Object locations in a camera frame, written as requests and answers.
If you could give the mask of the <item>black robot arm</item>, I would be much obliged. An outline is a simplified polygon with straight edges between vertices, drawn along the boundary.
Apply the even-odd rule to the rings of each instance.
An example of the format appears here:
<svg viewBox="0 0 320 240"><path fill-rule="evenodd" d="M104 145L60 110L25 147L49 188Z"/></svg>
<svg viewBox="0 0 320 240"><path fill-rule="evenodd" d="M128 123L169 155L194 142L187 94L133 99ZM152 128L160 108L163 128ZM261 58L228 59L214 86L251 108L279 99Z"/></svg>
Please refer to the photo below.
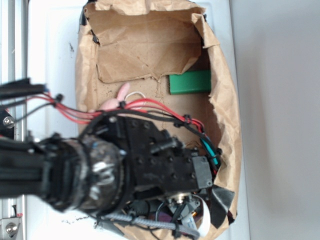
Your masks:
<svg viewBox="0 0 320 240"><path fill-rule="evenodd" d="M85 124L81 134L35 142L0 138L0 195L34 195L58 211L76 209L120 222L123 215L158 220L165 212L178 224L203 214L212 198L220 152L204 125L148 98L126 102L123 84L114 99L89 112L62 104L28 79L0 87L0 109L42 99L64 116Z"/></svg>

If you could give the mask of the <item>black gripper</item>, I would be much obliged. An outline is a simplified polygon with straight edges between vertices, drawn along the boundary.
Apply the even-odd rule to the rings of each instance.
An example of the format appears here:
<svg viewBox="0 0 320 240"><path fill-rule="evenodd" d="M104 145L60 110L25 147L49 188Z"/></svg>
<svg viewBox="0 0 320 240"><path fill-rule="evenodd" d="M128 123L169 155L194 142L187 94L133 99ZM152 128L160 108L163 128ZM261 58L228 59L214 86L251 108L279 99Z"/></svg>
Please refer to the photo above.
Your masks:
<svg viewBox="0 0 320 240"><path fill-rule="evenodd" d="M155 125L149 113L103 113L82 131L92 163L94 208L100 215L132 202L166 201L206 192L213 185L211 157L190 149Z"/></svg>

